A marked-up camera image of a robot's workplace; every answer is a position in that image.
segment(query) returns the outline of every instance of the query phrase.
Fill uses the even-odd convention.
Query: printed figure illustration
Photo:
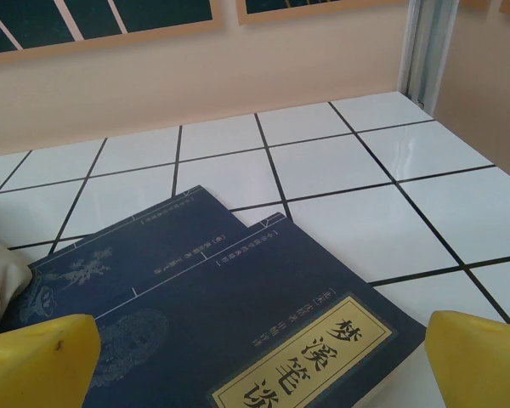
[[[54,271],[44,274],[35,268],[32,271],[34,276],[31,284],[20,295],[19,320],[26,323],[32,315],[51,317],[54,308],[57,306],[54,300],[54,290],[57,290],[60,286],[60,281],[64,280],[65,282],[65,285],[59,289],[59,292],[62,292],[69,286],[83,285],[93,275],[103,275],[106,270],[111,269],[102,264],[102,260],[112,254],[113,251],[110,246],[103,251],[96,251],[88,261],[79,259],[72,263],[70,265],[71,271],[65,274],[56,274],[53,273]]]
[[[161,312],[141,309],[99,331],[102,349],[89,388],[105,387],[145,363],[164,344],[168,323]]]

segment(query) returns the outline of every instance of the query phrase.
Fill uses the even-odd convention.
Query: yellow title label
[[[392,332],[346,297],[212,394],[219,408],[303,407]]]

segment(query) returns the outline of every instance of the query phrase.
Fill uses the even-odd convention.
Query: book cover
[[[180,193],[29,265],[31,284],[8,306],[0,332],[131,298],[137,285],[164,281],[245,229],[201,186]]]
[[[83,406],[351,407],[424,339],[281,214],[206,255],[94,313]]]

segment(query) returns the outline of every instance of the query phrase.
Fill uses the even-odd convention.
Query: dark blue book
[[[355,405],[425,327],[276,214],[96,317],[83,406]]]
[[[165,281],[245,229],[202,187],[185,191],[29,265],[32,282],[0,332],[133,298],[144,281]]]

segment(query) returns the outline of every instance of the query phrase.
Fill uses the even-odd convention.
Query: tile grout
[[[178,144],[176,146],[176,161],[173,165],[173,178],[172,178],[172,194],[171,197],[176,195],[176,188],[178,187],[178,171],[179,171],[179,151],[181,149],[181,135],[184,131],[183,125],[179,125],[178,129]]]
[[[387,130],[387,129],[402,128],[402,127],[405,127],[405,126],[421,125],[423,123],[430,123],[430,122],[436,122],[436,119],[427,119],[425,121],[409,122],[409,123],[404,123],[404,124],[401,124],[401,125],[391,125],[391,126],[384,126],[384,127],[376,127],[374,129],[360,130],[357,133],[377,132],[378,130]]]
[[[254,113],[253,115],[255,116],[255,121],[257,122],[258,131],[259,131],[259,133],[261,133],[261,139],[263,140],[263,145],[264,145],[264,150],[266,151],[266,156],[269,159],[270,169],[272,170],[272,174],[274,174],[274,181],[275,181],[275,185],[278,189],[278,193],[280,194],[281,204],[283,204],[283,207],[286,210],[286,216],[292,221],[293,219],[292,219],[291,211],[289,210],[289,205],[287,204],[287,201],[286,201],[286,195],[285,195],[283,188],[281,186],[280,176],[278,176],[278,171],[275,168],[274,159],[272,158],[272,154],[270,153],[269,144],[267,143],[266,137],[264,136],[263,126],[261,125],[261,121],[258,118],[258,114]]]
[[[376,164],[382,169],[382,171],[388,176],[391,182],[394,184],[395,188],[400,192],[400,194],[408,201],[413,210],[417,213],[417,215],[422,219],[422,221],[428,226],[428,228],[433,232],[434,236],[440,241],[440,244],[447,250],[447,252],[455,259],[458,265],[462,268],[462,270],[467,274],[468,278],[471,282],[482,292],[487,301],[493,306],[493,308],[497,311],[497,313],[508,323],[510,324],[510,316],[504,311],[501,305],[495,300],[495,298],[489,293],[489,291],[482,285],[482,283],[474,276],[472,271],[467,267],[467,265],[462,261],[459,255],[455,252],[455,250],[451,247],[451,245],[445,240],[445,238],[439,233],[439,231],[434,227],[434,225],[429,221],[428,217],[423,213],[421,208],[417,206],[417,204],[410,198],[410,196],[406,193],[406,191],[402,188],[402,186],[397,182],[397,180],[393,177],[393,175],[389,172],[389,170],[383,165],[383,163],[377,158],[376,154],[371,150],[371,148],[366,144],[366,142],[355,132],[353,127],[349,124],[346,118],[340,113],[340,111],[329,102],[331,108],[336,112],[336,114],[342,119],[342,121],[346,124],[349,130],[355,135],[359,143],[365,148],[366,152],[372,157],[372,159],[376,162]]]
[[[377,130],[384,130],[384,129],[387,129],[387,128],[401,128],[401,127],[406,127],[406,126],[416,125],[416,124],[421,124],[421,123],[426,123],[426,122],[436,122],[436,121],[434,119],[432,119],[432,120],[421,121],[421,122],[409,122],[409,123],[403,123],[401,125],[394,125],[394,126],[390,126],[390,127],[378,127],[378,128],[375,128],[375,129],[367,129],[367,130],[363,130],[363,131],[361,131],[359,133],[375,132]],[[354,134],[351,133],[351,132],[349,132],[349,133],[339,133],[339,134],[333,134],[333,135],[330,135],[330,136],[321,136],[319,138],[312,138],[312,139],[305,139],[305,140],[295,140],[293,142],[285,142],[285,143],[279,143],[279,144],[269,144],[268,147],[269,147],[269,149],[273,149],[275,147],[288,146],[288,145],[298,145],[298,144],[301,144],[301,143],[309,143],[309,142],[315,142],[315,141],[318,141],[318,140],[339,138],[339,137],[343,137],[343,136],[354,136]],[[199,160],[212,159],[212,158],[221,157],[221,156],[236,155],[236,154],[240,154],[240,153],[247,153],[247,152],[250,152],[250,151],[264,150],[264,149],[265,149],[264,146],[263,147],[255,147],[255,148],[251,148],[251,149],[235,150],[235,151],[231,151],[231,152],[227,152],[227,153],[219,153],[217,155],[210,155],[210,156],[195,157],[195,158],[192,158],[192,159],[177,160],[177,162],[179,164],[187,163],[187,162],[196,162],[196,161],[199,161]],[[154,165],[150,165],[150,166],[129,168],[129,169],[126,169],[126,170],[119,170],[119,171],[116,171],[116,172],[109,172],[109,173],[90,175],[89,178],[90,179],[96,179],[96,178],[100,178],[100,177],[113,176],[113,175],[116,175],[116,174],[123,174],[123,173],[130,173],[130,172],[137,172],[137,171],[141,171],[141,170],[147,170],[147,169],[150,169],[150,168],[172,166],[172,165],[175,165],[175,164],[176,164],[176,161],[172,161],[172,162],[168,162],[168,163],[160,163],[160,164],[154,164]],[[423,176],[423,177],[424,178],[438,177],[440,174],[443,175],[443,176],[446,175],[445,173],[438,173],[438,174],[435,174],[435,175]],[[34,184],[34,185],[26,186],[26,187],[20,187],[18,189],[0,190],[0,194],[10,193],[10,192],[15,192],[15,191],[20,191],[20,190],[37,189],[37,188],[40,188],[40,187],[47,187],[47,186],[55,185],[55,184],[70,183],[70,182],[73,182],[73,181],[81,181],[81,180],[84,180],[84,179],[85,179],[84,177],[81,177],[81,178],[69,178],[67,180],[55,181],[55,182],[52,182],[52,183]],[[413,180],[409,180],[409,179],[407,179],[407,180],[400,180],[400,182],[407,182],[407,181],[415,181],[415,180],[414,179]]]
[[[25,162],[26,158],[32,153],[32,150],[28,150],[28,152],[25,154],[25,157],[23,157],[19,163],[17,163],[17,166],[15,166],[15,168],[13,169],[13,171],[9,174],[9,176],[0,184],[0,190],[2,189],[2,187],[4,185],[6,185],[6,183],[13,177],[13,175],[15,174],[15,172],[17,171],[17,169],[19,167],[21,167],[21,165]]]
[[[486,166],[463,168],[462,170],[453,170],[451,172],[429,174],[427,176],[405,178],[403,180],[397,180],[397,183],[402,184],[402,183],[410,183],[412,181],[419,181],[419,180],[426,180],[426,179],[435,179],[437,177],[451,176],[453,174],[460,174],[460,173],[475,172],[477,170],[485,170],[486,168],[493,168],[493,167],[496,167],[496,164],[488,164]]]
[[[96,153],[96,156],[94,157],[93,163],[91,164],[91,167],[88,169],[87,176],[85,176],[85,179],[82,182],[82,185],[79,188],[79,191],[76,194],[76,197],[74,198],[74,201],[71,203],[70,210],[68,210],[68,213],[65,216],[64,221],[62,222],[62,225],[59,228],[59,233],[57,234],[56,238],[54,239],[53,244],[51,245],[51,249],[49,249],[49,254],[52,254],[54,252],[54,249],[57,247],[57,244],[59,243],[60,236],[64,232],[66,225],[68,224],[68,221],[70,220],[70,217],[72,213],[74,212],[74,209],[76,208],[77,202],[79,201],[79,197],[81,196],[83,189],[85,188],[85,185],[87,185],[88,178],[93,172],[94,166],[96,166],[96,162],[98,161],[100,157],[100,153],[102,153],[102,150],[104,149],[105,142],[107,142],[108,138],[105,138],[102,144],[100,145],[99,151]]]

